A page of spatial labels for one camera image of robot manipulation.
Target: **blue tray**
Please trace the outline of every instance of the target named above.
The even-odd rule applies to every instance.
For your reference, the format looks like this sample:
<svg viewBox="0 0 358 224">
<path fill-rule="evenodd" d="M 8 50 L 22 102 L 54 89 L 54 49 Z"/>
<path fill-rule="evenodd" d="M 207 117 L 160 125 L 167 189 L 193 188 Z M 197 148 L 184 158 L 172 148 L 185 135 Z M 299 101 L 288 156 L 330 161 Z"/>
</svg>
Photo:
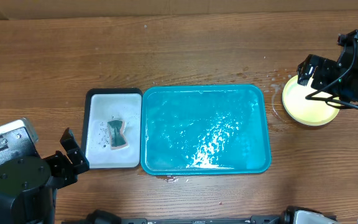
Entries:
<svg viewBox="0 0 358 224">
<path fill-rule="evenodd" d="M 151 175 L 255 174 L 272 162 L 254 85 L 162 86 L 142 104 L 141 163 Z"/>
</svg>

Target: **water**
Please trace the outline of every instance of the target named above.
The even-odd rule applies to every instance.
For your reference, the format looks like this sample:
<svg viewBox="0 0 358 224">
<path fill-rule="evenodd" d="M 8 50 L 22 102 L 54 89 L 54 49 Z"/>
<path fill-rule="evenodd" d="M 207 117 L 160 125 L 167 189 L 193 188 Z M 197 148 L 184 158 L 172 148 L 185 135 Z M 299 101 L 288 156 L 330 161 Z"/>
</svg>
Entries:
<svg viewBox="0 0 358 224">
<path fill-rule="evenodd" d="M 149 95 L 148 168 L 244 170 L 263 166 L 264 114 L 260 106 L 258 96 L 248 89 Z"/>
</svg>

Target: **wall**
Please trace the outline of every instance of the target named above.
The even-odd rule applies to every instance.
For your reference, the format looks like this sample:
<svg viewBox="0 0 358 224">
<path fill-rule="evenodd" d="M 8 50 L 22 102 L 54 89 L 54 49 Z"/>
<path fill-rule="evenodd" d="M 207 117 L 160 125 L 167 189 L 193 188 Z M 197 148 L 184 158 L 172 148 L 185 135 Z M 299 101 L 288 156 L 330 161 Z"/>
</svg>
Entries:
<svg viewBox="0 0 358 224">
<path fill-rule="evenodd" d="M 358 10 L 358 0 L 0 0 L 0 19 L 327 10 Z"/>
</svg>

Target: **screw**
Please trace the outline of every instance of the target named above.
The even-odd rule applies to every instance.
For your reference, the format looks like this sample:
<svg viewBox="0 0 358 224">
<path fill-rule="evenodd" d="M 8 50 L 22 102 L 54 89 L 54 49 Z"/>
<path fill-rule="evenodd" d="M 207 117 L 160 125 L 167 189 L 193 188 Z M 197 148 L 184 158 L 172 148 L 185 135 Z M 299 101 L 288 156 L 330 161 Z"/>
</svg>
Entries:
<svg viewBox="0 0 358 224">
<path fill-rule="evenodd" d="M 22 184 L 22 187 L 23 187 L 24 189 L 28 189 L 28 188 L 29 188 L 29 183 L 28 183 L 28 182 L 24 182 L 24 183 Z"/>
</svg>

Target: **puddle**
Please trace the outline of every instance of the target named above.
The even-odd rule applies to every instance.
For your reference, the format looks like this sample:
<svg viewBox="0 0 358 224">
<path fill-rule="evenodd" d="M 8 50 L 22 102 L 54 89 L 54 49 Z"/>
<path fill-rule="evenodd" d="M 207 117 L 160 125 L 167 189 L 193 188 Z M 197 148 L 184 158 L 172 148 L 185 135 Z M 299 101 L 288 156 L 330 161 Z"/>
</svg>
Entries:
<svg viewBox="0 0 358 224">
<path fill-rule="evenodd" d="M 148 175 L 146 173 L 146 171 L 144 171 L 141 167 L 138 168 L 137 170 L 137 175 Z M 171 176 L 171 175 L 158 175 L 158 176 L 154 176 L 156 177 L 157 179 L 160 179 L 160 180 L 164 180 L 168 183 L 175 183 L 175 182 L 178 182 L 179 181 L 179 178 L 178 177 L 174 177 L 174 176 Z"/>
</svg>

